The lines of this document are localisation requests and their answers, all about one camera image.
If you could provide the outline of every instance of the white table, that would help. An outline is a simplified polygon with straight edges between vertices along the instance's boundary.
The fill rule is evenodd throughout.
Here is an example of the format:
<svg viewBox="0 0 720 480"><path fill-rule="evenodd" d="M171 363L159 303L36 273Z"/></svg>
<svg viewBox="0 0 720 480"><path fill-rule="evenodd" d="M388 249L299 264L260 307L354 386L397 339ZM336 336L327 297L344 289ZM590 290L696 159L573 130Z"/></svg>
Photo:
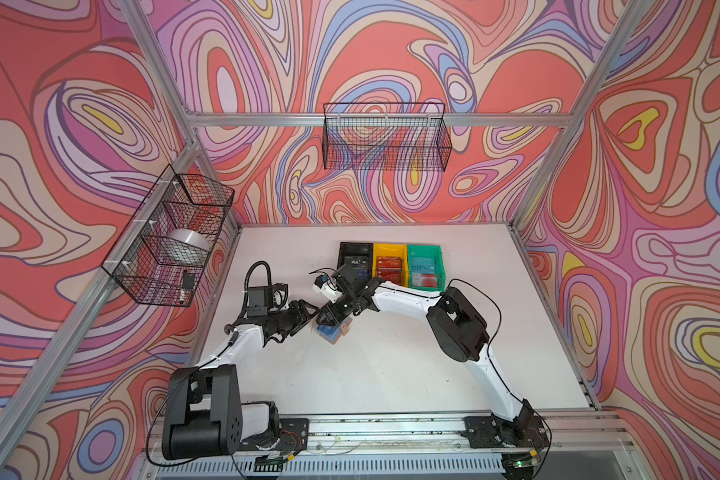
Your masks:
<svg viewBox="0 0 720 480"><path fill-rule="evenodd" d="M242 230L203 358L225 339L223 327L240 312L251 264L266 260L273 283L288 283L290 300L321 306L312 290L321 266L336 267L341 241L438 244L448 278L489 294L503 313L493 348L504 371L534 408L587 408L578 381L528 277L507 227L501 224L411 226L258 226ZM263 267L250 285L266 284ZM498 314L469 286L454 283L488 322ZM310 326L279 345L267 344L238 366L244 402L274 400L281 414L456 412L491 409L464 364L439 349L425 322L366 310L331 345Z"/></svg>

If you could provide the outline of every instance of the black wire basket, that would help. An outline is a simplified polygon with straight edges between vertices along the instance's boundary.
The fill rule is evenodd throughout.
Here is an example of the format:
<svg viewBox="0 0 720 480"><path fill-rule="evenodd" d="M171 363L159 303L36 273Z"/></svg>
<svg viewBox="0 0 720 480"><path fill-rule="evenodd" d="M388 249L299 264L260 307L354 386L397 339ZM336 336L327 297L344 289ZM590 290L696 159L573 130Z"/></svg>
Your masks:
<svg viewBox="0 0 720 480"><path fill-rule="evenodd" d="M451 137L442 102L335 102L323 105L326 170L445 171Z"/></svg>
<svg viewBox="0 0 720 480"><path fill-rule="evenodd" d="M121 259L106 260L102 267L136 303L186 307L192 304L235 191L202 175L177 174L173 168L170 173L163 197L134 242ZM179 240L188 230L194 232L194 244Z"/></svg>

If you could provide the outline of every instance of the yellow bin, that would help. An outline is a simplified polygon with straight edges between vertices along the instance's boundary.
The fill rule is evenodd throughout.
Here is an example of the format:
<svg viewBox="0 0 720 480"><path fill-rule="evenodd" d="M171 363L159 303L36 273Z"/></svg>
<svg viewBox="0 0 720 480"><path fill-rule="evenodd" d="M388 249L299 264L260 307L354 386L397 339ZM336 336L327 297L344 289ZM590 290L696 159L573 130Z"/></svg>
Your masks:
<svg viewBox="0 0 720 480"><path fill-rule="evenodd" d="M376 259L380 256L399 256L403 261L403 286L408 286L408 245L374 244L373 245L373 275L376 276Z"/></svg>

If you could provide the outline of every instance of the wire mesh basket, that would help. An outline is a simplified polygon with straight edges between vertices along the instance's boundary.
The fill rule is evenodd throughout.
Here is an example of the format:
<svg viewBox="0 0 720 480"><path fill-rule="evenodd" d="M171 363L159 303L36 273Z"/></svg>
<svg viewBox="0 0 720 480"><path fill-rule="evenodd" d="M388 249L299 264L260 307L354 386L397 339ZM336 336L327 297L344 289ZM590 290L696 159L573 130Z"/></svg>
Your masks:
<svg viewBox="0 0 720 480"><path fill-rule="evenodd" d="M235 191L202 175L170 172L170 184L134 242L102 267L137 303L190 306ZM177 235L182 232L192 243Z"/></svg>
<svg viewBox="0 0 720 480"><path fill-rule="evenodd" d="M323 105L326 170L445 171L451 137L442 102L335 102Z"/></svg>

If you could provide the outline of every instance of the white tabletop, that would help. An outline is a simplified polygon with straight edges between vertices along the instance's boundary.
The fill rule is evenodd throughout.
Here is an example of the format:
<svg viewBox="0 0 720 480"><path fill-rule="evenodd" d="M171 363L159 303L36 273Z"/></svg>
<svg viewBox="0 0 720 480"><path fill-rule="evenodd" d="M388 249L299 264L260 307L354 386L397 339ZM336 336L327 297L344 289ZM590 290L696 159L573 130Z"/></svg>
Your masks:
<svg viewBox="0 0 720 480"><path fill-rule="evenodd" d="M203 350L226 338L223 327L240 312L242 283L251 264L266 260L273 283L288 283L290 300L317 306L312 290L322 267L336 267L341 241L438 244L449 279L461 278L489 294L502 310L493 342L501 367L534 408L586 408L573 370L505 225L247 227ZM263 267L250 285L266 284ZM488 322L498 314L469 286L454 283ZM426 322L366 310L335 345L310 326L283 344L269 342L238 366L244 402L273 400L281 414L452 412L491 409L464 364L447 357Z"/></svg>

